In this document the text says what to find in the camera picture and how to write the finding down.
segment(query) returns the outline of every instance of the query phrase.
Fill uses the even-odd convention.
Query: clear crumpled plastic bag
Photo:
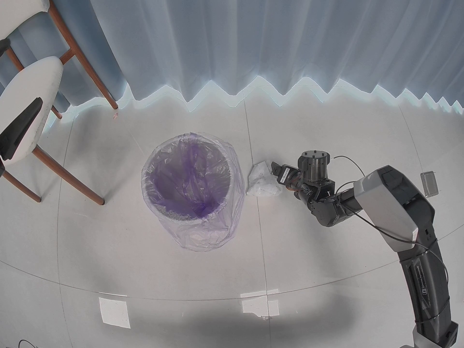
[[[277,183],[266,161],[253,166],[248,176],[248,186],[246,194],[249,196],[276,196],[283,191],[283,186]]]
[[[233,238],[244,185],[234,148],[207,134],[164,142],[142,169],[143,200],[181,247],[197,252]]]

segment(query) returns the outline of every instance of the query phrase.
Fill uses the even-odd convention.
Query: white cushion
[[[48,12],[49,7],[49,0],[0,0],[0,39],[38,12]]]
[[[51,106],[58,92],[63,65],[57,57],[47,57],[20,71],[0,96],[0,133],[17,118],[38,96],[43,105],[37,117],[16,149],[13,159],[5,165],[24,159],[37,145],[44,129]]]

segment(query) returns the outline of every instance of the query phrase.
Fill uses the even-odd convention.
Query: wooden chair leg
[[[75,176],[68,172],[64,167],[58,164],[49,154],[47,154],[42,148],[36,146],[32,153],[51,170],[58,174],[61,178],[71,184],[75,189],[82,192],[89,199],[95,201],[98,205],[104,205],[105,200],[88,188],[84,183],[80,182]]]
[[[3,173],[3,177],[7,181],[9,181],[11,184],[13,184],[17,189],[19,189],[22,193],[25,193],[28,195],[31,199],[33,199],[35,202],[40,202],[42,199],[33,193],[29,188],[27,188],[24,184],[22,184],[19,180],[17,180],[15,177],[13,177],[8,171],[5,171]]]
[[[18,56],[16,55],[16,53],[13,51],[12,48],[7,49],[7,55],[9,59],[13,62],[13,64],[15,65],[18,71],[22,71],[24,69],[23,64],[21,63],[20,59],[18,58]],[[57,118],[59,119],[63,118],[63,115],[61,115],[61,113],[58,112],[55,106],[51,107],[51,111],[55,114]]]
[[[62,59],[62,62],[66,63],[66,61],[68,61],[72,57],[72,55],[70,54],[75,55],[77,59],[79,60],[79,62],[81,63],[82,67],[84,67],[85,71],[89,74],[90,78],[93,80],[97,88],[101,91],[102,95],[106,98],[108,103],[111,105],[111,107],[113,107],[114,109],[117,109],[118,105],[116,101],[113,99],[108,89],[103,84],[100,77],[96,74],[92,65],[89,63],[86,56],[82,52],[81,48],[75,41],[73,34],[69,31],[63,18],[61,18],[61,14],[56,8],[53,0],[50,0],[50,8],[48,9],[48,12],[51,16],[51,19],[53,19],[53,21],[55,22],[56,27],[58,27],[59,31],[61,32],[61,35],[68,43],[69,48],[71,50],[71,52],[68,50],[65,53],[66,56],[63,55],[64,58]]]

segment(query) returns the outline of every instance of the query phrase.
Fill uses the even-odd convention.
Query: trash can
[[[234,148],[207,134],[183,134],[158,146],[142,170],[145,203],[177,243],[205,252],[235,233],[244,180]]]

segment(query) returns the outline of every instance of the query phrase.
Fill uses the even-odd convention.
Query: blue curtain
[[[281,93],[302,77],[464,105],[464,0],[55,0],[115,99],[167,84],[189,101],[209,81],[235,95],[257,75]],[[25,64],[66,49],[46,14],[12,35]],[[0,61],[5,85],[14,69]],[[61,109],[99,96],[65,66]]]

